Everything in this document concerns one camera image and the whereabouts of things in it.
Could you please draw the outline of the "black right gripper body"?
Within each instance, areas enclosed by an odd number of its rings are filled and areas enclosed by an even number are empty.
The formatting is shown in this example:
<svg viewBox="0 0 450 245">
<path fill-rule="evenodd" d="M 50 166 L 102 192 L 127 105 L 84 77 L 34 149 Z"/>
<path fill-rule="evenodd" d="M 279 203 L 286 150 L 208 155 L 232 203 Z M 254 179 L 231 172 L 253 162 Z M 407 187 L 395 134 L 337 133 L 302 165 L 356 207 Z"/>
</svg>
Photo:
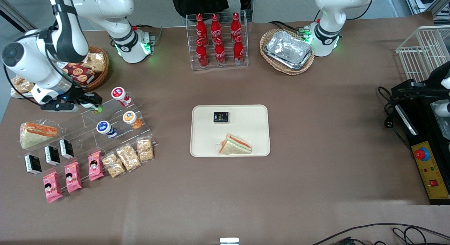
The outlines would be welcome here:
<svg viewBox="0 0 450 245">
<path fill-rule="evenodd" d="M 64 102 L 65 103 L 90 103 L 90 99 L 82 88 L 70 88 L 66 93 L 64 93 Z"/>
</svg>

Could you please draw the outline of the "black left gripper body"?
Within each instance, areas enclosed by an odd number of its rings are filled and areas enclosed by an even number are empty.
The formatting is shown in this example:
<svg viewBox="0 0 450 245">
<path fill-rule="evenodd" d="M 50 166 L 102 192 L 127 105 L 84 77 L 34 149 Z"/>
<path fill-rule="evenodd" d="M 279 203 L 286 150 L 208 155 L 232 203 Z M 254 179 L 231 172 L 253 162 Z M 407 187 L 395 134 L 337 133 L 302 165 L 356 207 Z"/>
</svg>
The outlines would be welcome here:
<svg viewBox="0 0 450 245">
<path fill-rule="evenodd" d="M 449 89 L 444 87 L 442 80 L 449 78 L 450 61 L 444 63 L 442 66 L 434 69 L 426 80 L 427 89 Z"/>
</svg>

